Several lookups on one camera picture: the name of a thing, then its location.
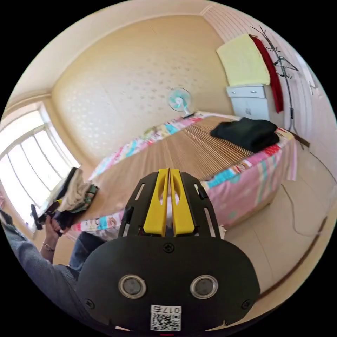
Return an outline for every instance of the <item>window frame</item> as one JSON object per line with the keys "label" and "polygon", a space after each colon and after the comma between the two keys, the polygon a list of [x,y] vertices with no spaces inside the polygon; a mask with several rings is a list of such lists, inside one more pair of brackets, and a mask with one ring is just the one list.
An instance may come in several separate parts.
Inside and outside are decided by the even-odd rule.
{"label": "window frame", "polygon": [[[69,170],[71,170],[71,168],[73,167],[73,164],[71,162],[71,160],[66,156],[66,154],[62,151],[61,147],[59,146],[58,142],[56,141],[54,135],[53,135],[53,132],[51,131],[51,128],[54,128],[53,124],[51,123],[50,121],[50,118],[49,118],[49,114],[48,112],[46,111],[46,108],[43,104],[43,102],[39,102],[39,104],[34,104],[34,105],[31,105],[32,107],[31,108],[28,108],[24,113],[21,113],[20,115],[16,116],[15,118],[11,119],[10,122],[8,123],[5,123],[5,125],[1,125],[1,128],[0,128],[0,132],[3,131],[8,125],[10,125],[11,123],[13,123],[14,121],[20,119],[21,117],[29,114],[29,113],[32,113],[34,111],[38,111],[38,113],[40,114],[42,120],[43,120],[43,124],[38,126],[38,127],[35,127],[34,129],[24,133],[23,135],[21,135],[20,137],[18,137],[15,141],[13,141],[9,146],[7,146],[1,153],[0,153],[0,160],[2,160],[3,157],[7,156],[8,159],[9,159],[9,162],[10,162],[10,165],[12,167],[12,170],[17,178],[17,180],[19,181],[21,187],[23,188],[23,190],[26,192],[27,196],[29,197],[29,199],[32,201],[32,203],[37,206],[37,207],[41,207],[39,206],[36,201],[31,197],[31,195],[28,193],[28,191],[26,190],[26,188],[24,187],[24,185],[22,184],[21,180],[19,179],[19,177],[17,176],[17,173],[14,169],[14,166],[11,162],[11,159],[9,158],[9,152],[14,149],[14,147],[16,146],[20,146],[21,149],[23,150],[23,153],[31,167],[31,169],[33,170],[33,172],[35,173],[35,175],[38,177],[38,179],[41,181],[41,183],[46,187],[46,189],[51,193],[52,190],[50,190],[50,188],[48,188],[46,186],[46,184],[43,182],[43,180],[40,178],[40,176],[37,174],[37,172],[35,171],[34,167],[32,166],[31,162],[29,161],[28,157],[27,157],[27,154],[26,152],[24,151],[23,149],[23,146],[22,146],[22,142],[24,142],[25,140],[27,140],[28,138],[30,137],[34,137],[35,138],[35,135],[41,131],[45,131],[48,138],[50,139],[51,143],[53,144],[54,148],[56,149],[57,153],[60,155],[60,157],[64,160],[65,164],[69,167]],[[47,162],[49,163],[49,165],[51,166],[52,170],[57,174],[57,176],[60,178],[60,180],[62,181],[64,179],[64,177],[62,177],[60,175],[60,173],[57,171],[57,169],[51,164],[51,162],[48,160],[47,156],[45,155],[44,151],[41,149],[37,139],[35,138],[35,141],[38,145],[38,147],[40,148],[44,158],[47,160]],[[74,160],[76,161],[76,163],[79,165],[79,167],[81,166],[81,163],[77,160],[77,158],[75,158],[73,156]],[[9,202],[10,203],[10,208],[14,209],[16,214],[18,215],[19,219],[22,220],[22,223],[25,225],[25,228],[27,228],[33,235],[35,233],[35,230],[32,229],[31,227],[27,226],[26,225],[26,222],[25,222],[25,219],[23,219],[20,214],[17,212],[17,210],[15,209],[15,207],[13,206],[12,202],[10,201],[8,195],[7,195],[7,192],[0,180],[0,191],[3,192],[3,195],[4,195],[4,198],[5,198],[5,203]]]}

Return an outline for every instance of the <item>metal coat hook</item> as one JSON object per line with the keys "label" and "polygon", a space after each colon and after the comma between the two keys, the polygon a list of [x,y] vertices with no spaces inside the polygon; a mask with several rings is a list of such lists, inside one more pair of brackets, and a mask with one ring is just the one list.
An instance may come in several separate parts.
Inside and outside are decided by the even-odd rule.
{"label": "metal coat hook", "polygon": [[[290,93],[290,88],[289,88],[289,83],[288,83],[288,79],[291,79],[293,76],[288,75],[286,73],[286,71],[285,71],[285,69],[291,69],[291,70],[295,70],[295,71],[298,71],[298,69],[293,64],[291,64],[284,56],[279,56],[278,52],[281,52],[281,51],[278,49],[278,47],[274,47],[273,43],[270,41],[270,39],[268,38],[268,36],[266,34],[266,30],[263,30],[261,26],[260,26],[260,30],[254,28],[253,26],[251,26],[251,28],[253,28],[254,30],[256,30],[257,32],[259,32],[260,34],[263,35],[263,37],[267,40],[268,44],[270,45],[270,47],[266,47],[265,46],[265,48],[267,48],[268,50],[274,52],[274,54],[275,54],[275,56],[277,58],[277,61],[274,63],[274,66],[281,68],[282,74],[279,74],[278,72],[277,72],[277,74],[279,76],[281,76],[281,77],[284,77],[285,83],[287,85],[288,95],[289,95],[290,126],[289,126],[288,131],[290,131],[291,128],[293,127],[294,131],[298,134],[298,132],[296,130],[296,127],[295,127],[294,108],[292,106],[291,93]],[[282,61],[287,62],[291,67],[284,66],[282,64]]]}

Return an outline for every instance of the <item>ceiling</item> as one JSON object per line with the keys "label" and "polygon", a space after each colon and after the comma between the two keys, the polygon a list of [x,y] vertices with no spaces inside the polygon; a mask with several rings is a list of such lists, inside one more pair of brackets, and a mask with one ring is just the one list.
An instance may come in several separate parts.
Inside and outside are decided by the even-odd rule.
{"label": "ceiling", "polygon": [[117,29],[159,16],[202,15],[212,4],[206,0],[129,0],[88,15],[64,30],[35,57],[16,84],[9,105],[50,91],[85,49]]}

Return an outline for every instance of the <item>bracelet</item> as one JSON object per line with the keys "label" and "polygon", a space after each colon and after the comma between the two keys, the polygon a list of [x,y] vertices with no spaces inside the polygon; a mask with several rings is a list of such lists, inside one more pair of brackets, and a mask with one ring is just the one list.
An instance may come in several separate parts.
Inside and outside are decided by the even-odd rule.
{"label": "bracelet", "polygon": [[43,242],[43,247],[48,251],[48,252],[54,252],[55,248],[51,248],[48,244],[45,244]]}

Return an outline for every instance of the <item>label sticker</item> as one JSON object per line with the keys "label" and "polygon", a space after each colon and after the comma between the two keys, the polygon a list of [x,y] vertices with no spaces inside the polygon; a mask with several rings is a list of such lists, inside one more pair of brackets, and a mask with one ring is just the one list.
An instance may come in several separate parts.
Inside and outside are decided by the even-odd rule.
{"label": "label sticker", "polygon": [[167,305],[152,305],[150,330],[180,331],[181,307],[167,306]]}

